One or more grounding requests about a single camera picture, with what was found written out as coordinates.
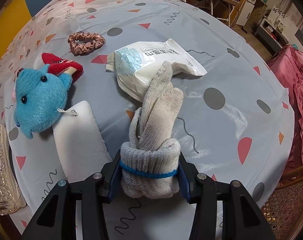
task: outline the stuffed animal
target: stuffed animal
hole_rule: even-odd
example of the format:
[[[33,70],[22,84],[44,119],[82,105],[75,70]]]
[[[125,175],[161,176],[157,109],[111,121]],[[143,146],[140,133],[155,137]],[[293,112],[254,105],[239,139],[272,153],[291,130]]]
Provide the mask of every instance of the stuffed animal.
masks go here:
[[[42,132],[52,126],[64,109],[67,92],[83,72],[82,65],[54,54],[43,53],[46,64],[40,70],[23,69],[17,72],[13,100],[16,103],[14,120],[29,139],[32,132]]]

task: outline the blue plush toy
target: blue plush toy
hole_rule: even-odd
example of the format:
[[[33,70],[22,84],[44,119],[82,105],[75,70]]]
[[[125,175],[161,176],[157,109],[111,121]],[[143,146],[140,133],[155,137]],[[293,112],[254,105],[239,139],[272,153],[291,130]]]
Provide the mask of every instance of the blue plush toy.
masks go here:
[[[31,132],[42,132],[59,118],[67,101],[72,76],[48,73],[49,64],[42,69],[22,69],[17,73],[15,123],[23,134],[32,139]]]

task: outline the white foam block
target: white foam block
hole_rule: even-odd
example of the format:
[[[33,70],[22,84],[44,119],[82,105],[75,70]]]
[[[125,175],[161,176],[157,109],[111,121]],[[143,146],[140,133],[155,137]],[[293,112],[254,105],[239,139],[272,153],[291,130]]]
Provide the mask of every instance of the white foam block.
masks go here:
[[[62,113],[53,125],[58,156],[69,183],[100,172],[111,161],[89,103],[81,101],[67,111],[71,110],[78,115]]]

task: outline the glove cuff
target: glove cuff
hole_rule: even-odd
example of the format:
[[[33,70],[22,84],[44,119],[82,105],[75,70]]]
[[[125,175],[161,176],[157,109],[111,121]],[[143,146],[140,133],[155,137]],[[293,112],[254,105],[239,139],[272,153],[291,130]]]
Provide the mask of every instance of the glove cuff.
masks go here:
[[[180,145],[176,139],[166,140],[157,151],[132,148],[129,142],[120,149],[123,170],[150,179],[162,179],[177,174]]]

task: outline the ruffled pink cloth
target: ruffled pink cloth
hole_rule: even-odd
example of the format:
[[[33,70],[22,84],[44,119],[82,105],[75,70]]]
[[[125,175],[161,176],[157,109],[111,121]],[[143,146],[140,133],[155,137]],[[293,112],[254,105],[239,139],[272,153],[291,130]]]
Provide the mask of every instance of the ruffled pink cloth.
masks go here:
[[[279,82],[289,90],[295,112],[293,145],[284,173],[303,165],[303,52],[291,45],[268,63]]]

